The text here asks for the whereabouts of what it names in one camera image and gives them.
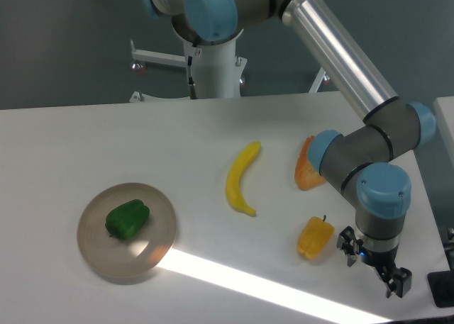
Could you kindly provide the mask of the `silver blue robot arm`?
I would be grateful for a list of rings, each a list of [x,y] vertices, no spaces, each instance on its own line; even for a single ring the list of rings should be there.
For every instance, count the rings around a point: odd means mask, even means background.
[[[364,126],[341,135],[319,133],[309,145],[310,165],[355,209],[355,226],[338,236],[349,264],[371,266],[388,294],[411,288],[408,269],[397,267],[400,235],[411,203],[411,180],[393,164],[427,143],[436,131],[431,110],[405,104],[352,39],[324,0],[142,0],[153,18],[170,16],[183,39],[183,65],[191,99],[240,94],[239,63],[221,46],[247,27],[278,17],[301,38]]]

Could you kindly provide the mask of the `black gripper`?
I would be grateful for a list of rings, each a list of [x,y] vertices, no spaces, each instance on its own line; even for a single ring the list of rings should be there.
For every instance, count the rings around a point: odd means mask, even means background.
[[[364,233],[358,233],[347,226],[337,239],[336,247],[347,258],[347,266],[353,266],[358,258],[364,264],[374,267],[380,280],[385,284],[386,298],[395,295],[403,298],[411,289],[412,272],[409,269],[397,268],[395,258],[401,235],[388,240],[373,239]]]

